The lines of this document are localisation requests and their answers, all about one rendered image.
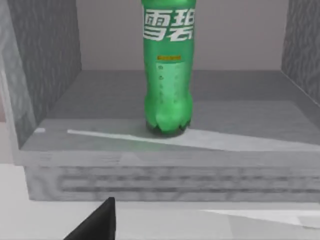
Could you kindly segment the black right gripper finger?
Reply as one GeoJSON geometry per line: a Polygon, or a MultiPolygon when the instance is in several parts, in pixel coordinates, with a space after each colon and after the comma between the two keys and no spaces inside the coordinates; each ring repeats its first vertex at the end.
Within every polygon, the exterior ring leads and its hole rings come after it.
{"type": "Polygon", "coordinates": [[[107,198],[63,240],[116,240],[116,199],[107,198]]]}

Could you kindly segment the grey cabinet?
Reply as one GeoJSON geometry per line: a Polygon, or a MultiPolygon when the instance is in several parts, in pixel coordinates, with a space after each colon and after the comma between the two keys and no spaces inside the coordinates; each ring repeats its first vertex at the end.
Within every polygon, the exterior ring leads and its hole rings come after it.
{"type": "Polygon", "coordinates": [[[0,0],[0,92],[34,201],[320,202],[320,0],[287,0],[278,69],[218,68],[196,0],[192,118],[146,123],[141,0],[0,0]]]}

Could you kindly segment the green bottle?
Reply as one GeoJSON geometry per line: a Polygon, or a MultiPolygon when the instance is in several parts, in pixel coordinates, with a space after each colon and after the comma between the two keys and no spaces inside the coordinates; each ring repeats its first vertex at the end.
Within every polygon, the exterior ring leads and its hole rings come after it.
{"type": "Polygon", "coordinates": [[[144,116],[147,127],[161,135],[183,133],[192,120],[196,4],[197,0],[141,0],[144,116]]]}

